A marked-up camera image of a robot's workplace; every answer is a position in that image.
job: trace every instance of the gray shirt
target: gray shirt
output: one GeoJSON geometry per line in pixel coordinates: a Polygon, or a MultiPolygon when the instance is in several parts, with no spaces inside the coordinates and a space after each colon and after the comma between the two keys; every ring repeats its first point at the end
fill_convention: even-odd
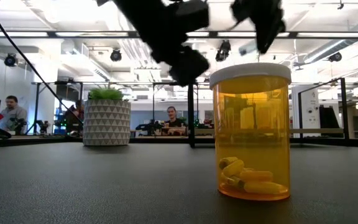
{"type": "MultiPolygon", "coordinates": [[[[11,118],[24,119],[27,121],[27,111],[20,107],[16,106],[13,109],[5,108],[1,111],[1,115],[4,116],[2,120],[0,120],[0,128],[5,131],[14,131],[16,128],[16,122],[11,121],[11,118]]],[[[24,134],[26,125],[22,128],[21,134],[24,134]]]]}

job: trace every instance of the pill bottle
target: pill bottle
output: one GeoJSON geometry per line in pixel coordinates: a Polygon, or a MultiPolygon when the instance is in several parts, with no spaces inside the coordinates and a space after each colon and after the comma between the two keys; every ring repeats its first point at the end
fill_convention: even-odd
{"type": "Polygon", "coordinates": [[[290,196],[291,70],[275,63],[226,67],[209,78],[218,189],[247,200],[290,196]]]}

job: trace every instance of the desk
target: desk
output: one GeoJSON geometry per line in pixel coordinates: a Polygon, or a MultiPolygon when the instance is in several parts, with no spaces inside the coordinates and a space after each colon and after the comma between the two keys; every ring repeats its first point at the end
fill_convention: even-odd
{"type": "Polygon", "coordinates": [[[358,148],[291,149],[292,195],[216,190],[214,149],[186,144],[0,148],[0,223],[358,224],[358,148]]]}
{"type": "Polygon", "coordinates": [[[136,138],[136,133],[140,133],[142,132],[142,130],[130,130],[130,132],[131,132],[131,138],[136,138]]]}

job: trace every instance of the potted plant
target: potted plant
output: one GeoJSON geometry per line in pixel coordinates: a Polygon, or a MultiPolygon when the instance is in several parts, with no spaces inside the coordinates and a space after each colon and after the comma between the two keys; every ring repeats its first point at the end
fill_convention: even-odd
{"type": "Polygon", "coordinates": [[[129,143],[131,104],[114,88],[95,88],[85,102],[85,146],[123,146],[129,143]]]}

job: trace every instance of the capsule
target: capsule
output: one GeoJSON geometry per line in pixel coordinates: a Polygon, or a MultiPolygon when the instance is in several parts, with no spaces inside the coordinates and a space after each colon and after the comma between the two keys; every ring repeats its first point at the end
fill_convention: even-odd
{"type": "Polygon", "coordinates": [[[226,177],[231,177],[233,175],[236,174],[240,174],[242,172],[242,169],[244,168],[244,162],[240,159],[232,162],[231,164],[229,164],[228,166],[226,166],[223,169],[223,174],[226,177]]]}
{"type": "Polygon", "coordinates": [[[243,171],[239,175],[244,182],[259,181],[271,182],[273,181],[273,173],[270,171],[243,171]]]}
{"type": "Polygon", "coordinates": [[[229,177],[227,179],[227,183],[233,187],[238,187],[240,189],[244,188],[244,181],[242,181],[240,178],[236,176],[229,177]]]}
{"type": "Polygon", "coordinates": [[[242,171],[255,171],[253,168],[244,168],[242,171]]]}
{"type": "Polygon", "coordinates": [[[237,157],[226,157],[219,161],[219,168],[222,170],[227,167],[229,164],[232,164],[234,161],[238,160],[237,157]]]}
{"type": "Polygon", "coordinates": [[[220,178],[221,178],[221,182],[223,182],[223,183],[227,183],[228,182],[228,177],[226,177],[224,174],[223,174],[223,172],[221,173],[221,176],[220,176],[220,178]]]}
{"type": "Polygon", "coordinates": [[[284,194],[288,192],[286,186],[276,184],[273,182],[246,182],[244,185],[244,190],[247,193],[252,194],[266,194],[266,195],[275,195],[275,194],[284,194]]]}

